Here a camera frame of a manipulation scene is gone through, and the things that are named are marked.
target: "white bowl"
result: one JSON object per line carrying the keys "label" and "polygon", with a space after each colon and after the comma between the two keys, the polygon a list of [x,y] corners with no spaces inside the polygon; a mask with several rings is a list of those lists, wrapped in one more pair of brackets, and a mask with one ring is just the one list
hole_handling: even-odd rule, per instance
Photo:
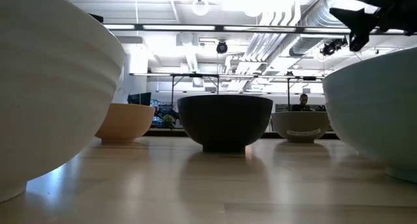
{"label": "white bowl", "polygon": [[387,164],[391,176],[417,182],[417,48],[342,68],[323,81],[337,135]]}
{"label": "white bowl", "polygon": [[0,0],[0,202],[75,156],[106,116],[119,41],[66,0]]}

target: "black bowl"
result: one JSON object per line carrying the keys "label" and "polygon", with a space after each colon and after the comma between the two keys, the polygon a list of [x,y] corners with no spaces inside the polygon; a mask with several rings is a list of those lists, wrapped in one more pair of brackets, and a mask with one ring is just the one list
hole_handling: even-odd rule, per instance
{"label": "black bowl", "polygon": [[244,152],[265,132],[273,104],[244,95],[190,96],[177,103],[185,132],[205,152]]}

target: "ceiling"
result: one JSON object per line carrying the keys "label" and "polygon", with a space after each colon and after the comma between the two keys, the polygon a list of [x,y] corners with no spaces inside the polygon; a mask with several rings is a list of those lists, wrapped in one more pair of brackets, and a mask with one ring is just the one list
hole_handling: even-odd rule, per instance
{"label": "ceiling", "polygon": [[[208,2],[208,12],[197,15],[194,10],[204,10],[204,5],[193,5],[195,0],[69,0],[80,9],[98,14],[104,17],[104,23],[181,23],[181,24],[221,24],[221,25],[259,25],[263,16],[248,16],[247,12],[239,10],[224,10],[225,0],[204,0]],[[248,8],[259,7],[259,3],[271,3],[268,0],[252,0],[245,6]],[[299,0],[301,14],[307,14],[307,8],[316,0]],[[181,68],[182,64],[190,65],[189,50],[178,40],[176,32],[114,32],[116,36],[140,36],[144,40],[149,52],[149,67],[153,72],[172,72],[175,67]],[[197,63],[217,63],[225,65],[227,57],[242,56],[248,51],[254,33],[194,33],[199,42],[194,44],[192,53]],[[229,46],[226,54],[219,55],[216,45],[219,40],[225,40]],[[280,75],[288,70],[302,76],[321,76],[328,74],[349,64],[363,59],[369,59],[377,55],[393,52],[399,49],[414,47],[417,44],[417,36],[372,36],[369,43],[361,53],[352,53],[347,48],[327,57],[324,61],[317,55],[323,43],[317,44],[303,57],[297,57],[289,66],[280,69]],[[273,60],[268,58],[268,69],[273,70]]]}

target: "person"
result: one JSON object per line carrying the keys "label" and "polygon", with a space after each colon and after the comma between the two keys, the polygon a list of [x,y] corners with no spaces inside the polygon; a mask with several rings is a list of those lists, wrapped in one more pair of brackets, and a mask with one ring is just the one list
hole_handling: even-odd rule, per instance
{"label": "person", "polygon": [[310,106],[307,105],[308,96],[307,94],[300,95],[300,104],[292,106],[291,111],[311,111]]}

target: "potted plant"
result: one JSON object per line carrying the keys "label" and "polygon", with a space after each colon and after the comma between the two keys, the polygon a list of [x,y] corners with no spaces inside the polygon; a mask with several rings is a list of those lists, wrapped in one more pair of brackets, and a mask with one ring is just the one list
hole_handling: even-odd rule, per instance
{"label": "potted plant", "polygon": [[164,117],[162,117],[162,126],[164,128],[172,129],[173,123],[174,123],[174,118],[171,115],[166,114]]}

